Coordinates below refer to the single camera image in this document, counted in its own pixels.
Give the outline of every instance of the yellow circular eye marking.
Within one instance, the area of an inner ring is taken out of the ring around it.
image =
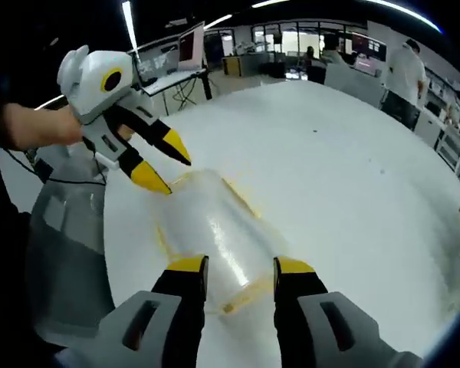
[[[106,82],[109,79],[109,77],[111,75],[115,74],[115,73],[119,73],[122,76],[123,75],[123,69],[121,69],[120,67],[115,67],[114,69],[111,69],[107,74],[105,74],[103,76],[102,81],[100,82],[100,90],[102,92],[110,92],[113,89],[113,88],[111,88],[110,90],[106,90]]]

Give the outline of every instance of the desk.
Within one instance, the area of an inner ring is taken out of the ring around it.
[[[212,99],[212,90],[209,86],[208,71],[206,69],[200,69],[198,71],[175,71],[164,77],[160,77],[155,83],[144,87],[143,89],[150,96],[154,96],[163,92],[171,87],[181,84],[185,81],[189,81],[193,78],[199,78],[202,81],[202,86],[205,91],[206,100]]]
[[[433,149],[381,111],[300,80],[242,90],[165,122],[192,167],[131,141],[165,180],[216,170],[286,240],[282,252],[375,318],[386,342],[428,352],[460,292],[450,282],[460,272],[460,182]],[[150,290],[167,265],[155,196],[120,171],[108,175],[104,241],[115,305]],[[217,287],[209,280],[209,294]],[[273,309],[270,294],[231,317],[209,305],[199,366],[281,366]]]

